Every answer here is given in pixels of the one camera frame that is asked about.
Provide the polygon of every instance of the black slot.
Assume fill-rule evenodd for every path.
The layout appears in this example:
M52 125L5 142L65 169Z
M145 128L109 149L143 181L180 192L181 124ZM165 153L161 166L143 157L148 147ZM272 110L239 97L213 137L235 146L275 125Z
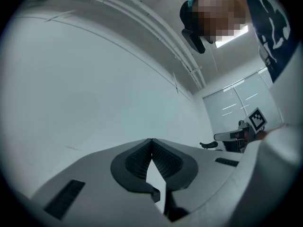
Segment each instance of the black slot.
M75 201L84 185L84 182L71 180L44 210L53 217L61 219Z
M233 161L233 160L229 160L229 159L225 159L225 158L217 158L216 160L214 160L215 162L224 164L224 165L228 165L228 166L234 166L236 167L238 165L238 161Z

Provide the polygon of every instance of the pipe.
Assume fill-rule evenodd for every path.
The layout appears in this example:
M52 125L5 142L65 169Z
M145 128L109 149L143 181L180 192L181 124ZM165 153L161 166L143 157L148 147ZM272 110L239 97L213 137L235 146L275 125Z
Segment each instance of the pipe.
M191 63L195 68L199 68L195 59L193 58L192 54L190 53L189 49L185 46L183 41L180 39L180 37L177 35L177 33L166 23L164 19L162 19L157 13L155 13L152 9L150 9L148 6L146 6L144 3L142 3L139 0L130 0L135 5L146 11L148 14L150 14L152 17L154 17L169 33L170 35L177 41L179 46L182 48L182 50L186 53L188 58L190 59ZM202 72L198 70L198 74L201 77L203 86L206 87L206 82L204 80L204 77L202 75Z
M160 32L161 35L163 35L163 37L164 37L166 40L168 40L168 43L169 43L169 44L167 44L166 41L164 41L164 40L161 38L161 36L159 36L158 34L156 34L150 27L148 27L146 24L144 24L141 20L139 20L138 18L136 18L135 16L133 16L133 15L130 14L129 12L123 10L122 8L125 8L125 7L126 7L126 8L129 8L129 10L131 10L134 14L136 14L136 15L139 14L139 16L140 16L141 18L143 18L144 20L146 20L146 19L147 19L147 20L150 20L150 19L148 19L148 18L146 18L146 17L143 17L143 16L142 16L140 13L138 13L135 9L133 9L132 7L130 7L130 6L128 6L128 5L124 4L124 3L122 3L122 2L120 2L120 1L111 0L113 3L117 3L117 4L120 5L122 8L117 7L116 5L112 4L111 2L107 2L107 1L104 1L104 0L98 0L98 1L103 2L103 3L105 3L105 4L109 5L109 6L114 7L115 9L117 9L117 10L119 10L119 11L125 13L126 15L130 16L132 19L135 19L137 22L139 22L139 23L140 23L141 25L143 25L145 28L147 28L151 33L153 33L157 38L159 38L159 40L161 40L161 41L164 43L164 45L170 49L170 51L172 51L172 53L177 57L178 60L180 60L180 62L181 62L182 65L187 69L188 72L191 71L190 65L189 65L189 68L188 68L188 66L185 64L185 62L188 63L188 61L186 60L186 58L184 57L184 55L182 54L182 52L179 50L179 48L177 48L176 45L167 37L167 35L165 35L161 30L158 29L157 32L158 32L158 33ZM150 24L150 23L151 23L151 24L153 24L156 28L158 28L157 25L154 24L152 21L148 21L148 22L146 22L146 23L147 23L147 24ZM196 83L196 85L198 86L198 88L199 88L199 89L202 89L202 86L201 86L201 84L200 84L198 78L196 77L196 75L193 74L193 75L191 75L191 77L192 77L192 79L194 80L194 82Z

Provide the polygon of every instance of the person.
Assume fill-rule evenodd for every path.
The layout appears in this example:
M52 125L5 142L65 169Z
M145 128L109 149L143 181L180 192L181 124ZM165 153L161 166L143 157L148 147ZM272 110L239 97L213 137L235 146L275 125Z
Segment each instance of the person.
M188 0L180 9L180 18L185 28L211 44L252 24L259 54L273 82L289 63L300 41L278 0Z

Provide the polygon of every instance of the white ceiling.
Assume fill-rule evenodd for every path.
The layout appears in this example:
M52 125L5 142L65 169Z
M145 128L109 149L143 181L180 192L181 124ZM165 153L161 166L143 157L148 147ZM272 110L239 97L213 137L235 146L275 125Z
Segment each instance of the white ceiling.
M190 48L181 35L181 30L184 27L179 18L179 10L182 3L186 0L141 1L165 19L182 38L193 54L197 64L202 66L202 74L207 84L258 56L258 43L252 26L249 26L248 33L220 48L215 48L214 45L205 43L206 52L204 54L198 54Z

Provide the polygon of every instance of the t-shirt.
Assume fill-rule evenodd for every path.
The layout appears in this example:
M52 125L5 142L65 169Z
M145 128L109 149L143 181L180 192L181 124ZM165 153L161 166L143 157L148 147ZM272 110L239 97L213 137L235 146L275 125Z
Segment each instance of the t-shirt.
M293 56L299 37L278 0L247 0L247 3L260 44L260 56L275 82Z

